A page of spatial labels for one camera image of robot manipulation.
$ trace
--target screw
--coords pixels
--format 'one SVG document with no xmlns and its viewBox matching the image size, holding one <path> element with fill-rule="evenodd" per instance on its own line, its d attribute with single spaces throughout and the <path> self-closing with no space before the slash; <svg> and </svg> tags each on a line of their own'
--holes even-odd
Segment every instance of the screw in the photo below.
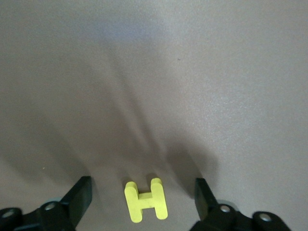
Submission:
<svg viewBox="0 0 308 231">
<path fill-rule="evenodd" d="M 269 215 L 265 214 L 265 213 L 261 213 L 260 214 L 260 218 L 263 220 L 263 221 L 271 221 L 271 218 Z"/>
<path fill-rule="evenodd" d="M 8 218 L 9 216 L 14 214 L 14 210 L 11 209 L 9 211 L 7 211 L 5 214 L 2 215 L 2 218 Z"/>
<path fill-rule="evenodd" d="M 45 210 L 51 210 L 51 209 L 54 208 L 54 206 L 55 206 L 54 203 L 50 203 L 50 204 L 48 204 L 48 205 L 45 207 Z"/>
<path fill-rule="evenodd" d="M 226 205 L 222 205 L 220 207 L 220 210 L 223 211 L 224 213 L 229 213 L 230 212 L 230 208 Z"/>
</svg>

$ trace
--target yellow letter h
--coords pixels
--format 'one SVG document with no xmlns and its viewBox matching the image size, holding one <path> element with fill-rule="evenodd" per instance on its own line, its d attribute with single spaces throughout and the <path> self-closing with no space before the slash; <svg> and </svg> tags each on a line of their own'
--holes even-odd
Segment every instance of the yellow letter h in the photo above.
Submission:
<svg viewBox="0 0 308 231">
<path fill-rule="evenodd" d="M 142 210 L 154 208 L 158 219 L 168 217 L 167 205 L 162 181 L 159 178 L 151 180 L 151 192 L 139 193 L 135 182 L 128 182 L 125 186 L 125 197 L 130 219 L 138 223 L 142 221 Z"/>
</svg>

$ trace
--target black plastic part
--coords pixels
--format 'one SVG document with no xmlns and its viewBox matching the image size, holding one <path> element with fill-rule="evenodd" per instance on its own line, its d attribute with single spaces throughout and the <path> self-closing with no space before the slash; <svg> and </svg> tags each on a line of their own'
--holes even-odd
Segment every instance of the black plastic part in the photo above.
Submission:
<svg viewBox="0 0 308 231">
<path fill-rule="evenodd" d="M 194 202 L 200 217 L 204 220 L 208 213 L 218 206 L 218 202 L 213 195 L 210 187 L 203 178 L 197 178 L 195 182 Z"/>
<path fill-rule="evenodd" d="M 22 211 L 19 208 L 5 208 L 0 210 L 0 231 L 10 231 L 22 222 Z"/>
<path fill-rule="evenodd" d="M 266 214 L 270 217 L 270 221 L 264 221 L 260 215 Z M 255 212 L 252 216 L 253 226 L 256 231 L 291 231 L 289 227 L 281 220 L 281 218 L 270 212 Z"/>
<path fill-rule="evenodd" d="M 223 211 L 205 179 L 197 178 L 195 183 L 195 204 L 200 220 L 191 231 L 291 231 L 283 220 L 269 212 L 255 212 L 253 218 L 236 212 L 231 206 Z M 270 217 L 268 221 L 261 214 Z"/>
<path fill-rule="evenodd" d="M 72 189 L 62 198 L 70 221 L 76 227 L 92 201 L 91 177 L 81 177 Z"/>
<path fill-rule="evenodd" d="M 59 202 L 25 215 L 19 208 L 0 210 L 0 231 L 74 231 L 91 201 L 91 177 L 82 177 Z"/>
</svg>

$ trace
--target gray table surface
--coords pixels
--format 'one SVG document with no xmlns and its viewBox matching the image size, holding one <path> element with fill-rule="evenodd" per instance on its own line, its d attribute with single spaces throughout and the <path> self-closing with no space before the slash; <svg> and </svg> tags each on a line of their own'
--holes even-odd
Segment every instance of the gray table surface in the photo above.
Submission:
<svg viewBox="0 0 308 231">
<path fill-rule="evenodd" d="M 307 1 L 2 1 L 0 205 L 83 175 L 79 231 L 187 231 L 195 177 L 247 216 L 308 228 Z M 162 179 L 169 217 L 123 187 Z"/>
</svg>

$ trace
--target yellow foam block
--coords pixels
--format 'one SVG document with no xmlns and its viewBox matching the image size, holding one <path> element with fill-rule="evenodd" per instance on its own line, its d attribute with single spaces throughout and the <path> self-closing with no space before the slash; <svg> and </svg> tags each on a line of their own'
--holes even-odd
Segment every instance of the yellow foam block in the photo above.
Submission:
<svg viewBox="0 0 308 231">
<path fill-rule="evenodd" d="M 159 178 L 151 180 L 151 192 L 139 193 L 135 182 L 128 182 L 124 190 L 130 219 L 139 223 L 142 221 L 142 210 L 154 208 L 158 219 L 168 217 L 167 205 L 162 181 Z"/>
</svg>

